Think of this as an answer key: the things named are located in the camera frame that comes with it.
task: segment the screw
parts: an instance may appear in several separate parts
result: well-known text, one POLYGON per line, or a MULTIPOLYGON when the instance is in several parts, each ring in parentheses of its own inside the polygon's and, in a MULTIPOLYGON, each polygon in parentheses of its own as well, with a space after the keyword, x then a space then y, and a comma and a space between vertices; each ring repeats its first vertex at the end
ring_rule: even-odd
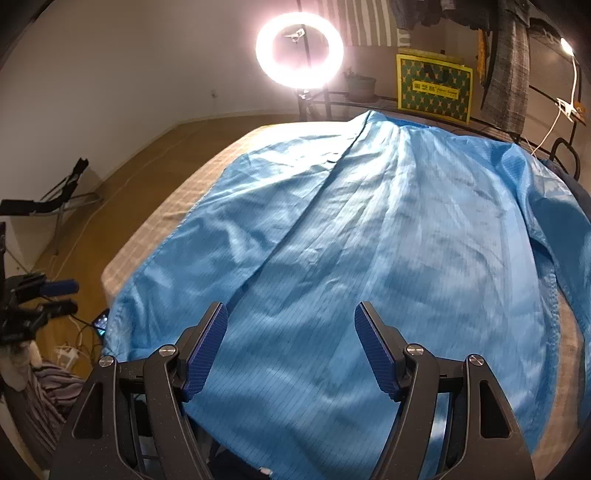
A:
POLYGON ((110 355, 103 356, 99 360, 99 365, 102 367, 110 367, 111 365, 113 365, 114 361, 115 361, 115 359, 110 355))
POLYGON ((425 353, 425 349, 418 343, 411 343, 410 345, 407 345, 407 352, 410 355, 416 356, 425 353))
POLYGON ((477 367, 481 367, 482 365, 484 365, 484 359, 476 353, 469 355, 468 360, 472 365, 476 365, 477 367))
POLYGON ((171 356, 176 351, 177 348, 174 345, 163 345, 158 350, 158 353, 160 356, 171 356))

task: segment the striped cloth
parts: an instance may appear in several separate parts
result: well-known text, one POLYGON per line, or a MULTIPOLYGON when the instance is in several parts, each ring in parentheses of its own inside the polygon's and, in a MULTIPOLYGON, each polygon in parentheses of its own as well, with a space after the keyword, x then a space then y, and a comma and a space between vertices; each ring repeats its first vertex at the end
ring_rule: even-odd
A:
POLYGON ((31 368, 24 390, 4 385, 4 398, 14 424, 42 470, 49 470, 70 410, 84 381, 69 371, 43 360, 31 368))
POLYGON ((332 23, 347 46, 396 46, 396 20, 388 0, 308 0, 305 7, 332 23))

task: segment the yellow box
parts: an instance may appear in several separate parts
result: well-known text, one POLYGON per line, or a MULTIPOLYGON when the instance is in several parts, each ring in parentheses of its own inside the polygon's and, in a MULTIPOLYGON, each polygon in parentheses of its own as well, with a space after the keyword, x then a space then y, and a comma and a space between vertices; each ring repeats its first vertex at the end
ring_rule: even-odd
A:
POLYGON ((472 108, 472 69, 431 52, 413 53, 417 54, 396 55, 398 109, 467 125, 472 108))

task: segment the white wire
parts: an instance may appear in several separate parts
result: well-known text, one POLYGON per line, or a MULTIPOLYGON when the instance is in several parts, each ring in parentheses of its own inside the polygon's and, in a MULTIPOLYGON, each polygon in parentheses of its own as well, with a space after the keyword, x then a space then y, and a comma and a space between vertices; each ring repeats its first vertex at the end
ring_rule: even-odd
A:
POLYGON ((558 106, 558 115, 556 115, 556 118, 554 119, 554 123, 552 124, 552 126, 550 127, 550 130, 548 130, 548 133, 546 133, 546 136, 544 137, 544 139, 540 142, 540 144, 532 151, 532 155, 535 156, 535 153, 538 151, 538 149, 544 144, 544 142, 546 141, 546 139, 550 136, 550 134, 552 133, 552 130, 554 130, 554 127, 556 126, 556 122, 558 122, 558 119, 560 117, 560 114, 563 112, 563 110, 561 109, 560 105, 558 106))
POLYGON ((530 141, 529 141, 529 140, 527 140, 527 138, 525 138, 525 137, 523 137, 523 140, 525 140, 525 141, 527 142, 527 144, 528 144, 528 145, 529 145, 529 147, 530 147, 530 152, 531 152, 531 154, 532 154, 532 155, 535 157, 535 155, 534 155, 534 147, 532 147, 532 146, 531 146, 531 143, 530 143, 530 141))
POLYGON ((574 70, 574 82, 573 82, 573 93, 570 95, 571 106, 574 106, 574 90, 577 86, 577 64, 574 62, 574 57, 573 57, 573 70, 574 70))
POLYGON ((95 217, 95 215, 97 213, 99 213, 113 198, 115 198, 117 196, 117 194, 119 192, 121 192, 121 190, 123 190, 127 184, 133 180, 140 172, 143 171, 143 169, 145 169, 146 167, 150 166, 152 163, 154 163, 156 160, 161 159, 163 156, 165 156, 170 150, 172 150, 173 148, 175 148, 177 145, 179 145, 181 142, 183 142, 184 140, 186 140, 186 138, 182 138, 181 140, 179 140, 178 142, 176 142, 174 145, 171 145, 170 147, 168 147, 166 150, 164 150, 160 155, 158 155, 157 157, 154 157, 152 160, 150 160, 149 162, 145 163, 144 165, 142 165, 133 175, 131 175, 126 181, 125 183, 119 187, 115 193, 108 199, 106 199, 104 202, 101 203, 100 207, 98 207, 92 214, 91 216, 88 217, 88 220, 86 221, 86 223, 84 224, 84 227, 82 227, 82 231, 80 232, 80 234, 78 235, 78 238, 76 238, 76 241, 74 242, 74 244, 72 245, 72 248, 70 248, 70 251, 68 252, 68 254, 66 255, 66 257, 64 258, 64 261, 61 263, 61 266, 59 268, 59 270, 57 271, 55 277, 52 278, 52 280, 57 279, 60 276, 61 271, 63 270, 63 268, 66 266, 66 264, 68 263, 68 260, 70 259, 72 253, 74 252, 74 250, 76 249, 78 242, 80 242, 80 239, 82 238, 82 235, 84 235, 84 232, 86 231, 86 228, 89 226, 90 222, 92 221, 92 219, 95 217))
POLYGON ((45 271, 42 272, 42 273, 44 273, 46 275, 47 278, 52 278, 53 269, 56 266, 56 260, 57 260, 57 254, 54 253, 51 256, 51 258, 49 259, 49 263, 47 264, 47 267, 45 268, 45 271))
POLYGON ((72 315, 68 315, 68 319, 74 324, 76 325, 76 328, 78 329, 78 333, 76 334, 76 337, 79 338, 78 341, 78 345, 76 345, 76 348, 82 346, 82 328, 80 327, 80 322, 77 322, 74 317, 72 315))

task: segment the wooden floor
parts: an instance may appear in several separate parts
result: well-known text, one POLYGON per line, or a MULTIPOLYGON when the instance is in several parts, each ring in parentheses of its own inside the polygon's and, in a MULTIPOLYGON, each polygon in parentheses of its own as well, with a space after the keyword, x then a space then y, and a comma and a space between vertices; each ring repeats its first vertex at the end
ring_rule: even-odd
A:
MULTIPOLYGON (((80 292, 77 317, 92 321, 107 307, 100 275, 126 241, 179 185, 232 142, 262 125, 294 122, 295 115, 257 115, 196 121, 177 126, 155 140, 110 176, 97 192, 102 206, 89 206, 68 219, 60 253, 48 248, 35 265, 50 278, 75 278, 80 292)), ((37 336, 41 353, 56 360, 54 348, 77 343, 79 327, 68 318, 52 320, 37 336)), ((90 328, 80 335, 82 355, 73 372, 83 377, 100 355, 90 328)))

